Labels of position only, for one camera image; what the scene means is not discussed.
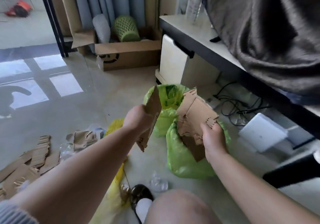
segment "white sock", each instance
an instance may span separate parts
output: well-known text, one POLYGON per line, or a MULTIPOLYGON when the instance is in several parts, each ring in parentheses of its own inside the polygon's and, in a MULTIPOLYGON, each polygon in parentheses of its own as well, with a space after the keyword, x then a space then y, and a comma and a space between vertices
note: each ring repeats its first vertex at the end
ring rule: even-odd
POLYGON ((147 217, 148 210, 149 210, 151 204, 152 204, 152 200, 150 200, 148 198, 143 198, 143 199, 139 200, 137 203, 136 213, 137 213, 140 221, 142 222, 142 224, 144 223, 144 221, 147 217))

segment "green plastic basket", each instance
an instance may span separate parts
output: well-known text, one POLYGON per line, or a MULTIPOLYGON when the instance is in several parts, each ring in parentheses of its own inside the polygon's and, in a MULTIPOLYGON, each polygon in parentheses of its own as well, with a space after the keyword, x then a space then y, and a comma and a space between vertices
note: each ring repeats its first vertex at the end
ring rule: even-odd
POLYGON ((121 42, 140 41, 136 22, 133 17, 122 15, 114 21, 114 31, 121 42))

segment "gray blanket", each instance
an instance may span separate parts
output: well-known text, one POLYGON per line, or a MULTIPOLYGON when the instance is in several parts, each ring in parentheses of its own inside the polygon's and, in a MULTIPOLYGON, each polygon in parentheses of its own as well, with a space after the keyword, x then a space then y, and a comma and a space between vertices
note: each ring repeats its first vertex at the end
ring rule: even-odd
POLYGON ((320 95, 320 0, 206 0, 230 52, 253 76, 298 95, 320 95))

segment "forearm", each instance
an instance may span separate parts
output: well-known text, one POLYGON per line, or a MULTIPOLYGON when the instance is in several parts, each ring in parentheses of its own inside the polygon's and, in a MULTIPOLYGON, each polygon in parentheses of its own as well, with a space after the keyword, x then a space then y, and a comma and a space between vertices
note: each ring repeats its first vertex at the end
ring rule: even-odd
POLYGON ((138 137, 134 130, 122 127, 59 164, 11 200, 40 223, 88 223, 138 137))
POLYGON ((256 177, 229 154, 209 161, 251 223, 320 223, 317 215, 256 177))

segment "black shoe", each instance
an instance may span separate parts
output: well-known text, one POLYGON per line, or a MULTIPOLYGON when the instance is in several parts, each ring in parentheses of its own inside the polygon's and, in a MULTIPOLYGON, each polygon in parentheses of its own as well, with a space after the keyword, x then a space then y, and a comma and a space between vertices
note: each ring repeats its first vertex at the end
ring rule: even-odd
POLYGON ((143 184, 137 184, 136 186, 134 186, 131 189, 130 204, 131 204, 131 208, 134 211, 134 213, 136 214, 136 217, 138 218, 138 221, 140 224, 142 224, 142 222, 137 215, 136 206, 137 206, 138 201, 143 198, 147 198, 152 201, 154 200, 150 190, 146 186, 144 186, 143 184))

